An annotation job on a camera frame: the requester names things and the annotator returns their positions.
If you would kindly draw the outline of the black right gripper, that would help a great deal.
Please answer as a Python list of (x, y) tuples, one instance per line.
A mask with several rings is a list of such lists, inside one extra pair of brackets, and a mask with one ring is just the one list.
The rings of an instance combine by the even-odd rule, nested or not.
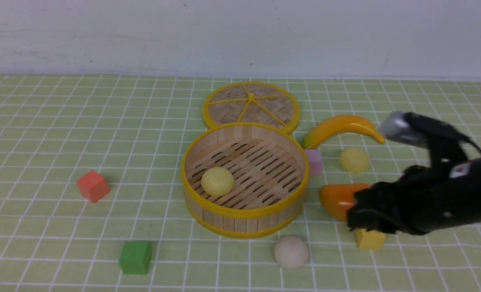
[[(354, 193), (346, 213), (350, 231), (397, 231), (422, 236), (468, 224), (468, 165), (459, 164), (435, 177), (433, 169), (418, 165), (395, 182), (377, 182)], [(375, 209), (386, 208), (386, 214)]]

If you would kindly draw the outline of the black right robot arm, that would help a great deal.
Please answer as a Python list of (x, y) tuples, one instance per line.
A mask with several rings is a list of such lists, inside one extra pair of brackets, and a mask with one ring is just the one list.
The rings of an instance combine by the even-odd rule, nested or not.
[(395, 182), (355, 192), (346, 213), (351, 229), (424, 236), (481, 223), (481, 158), (441, 167), (412, 165)]

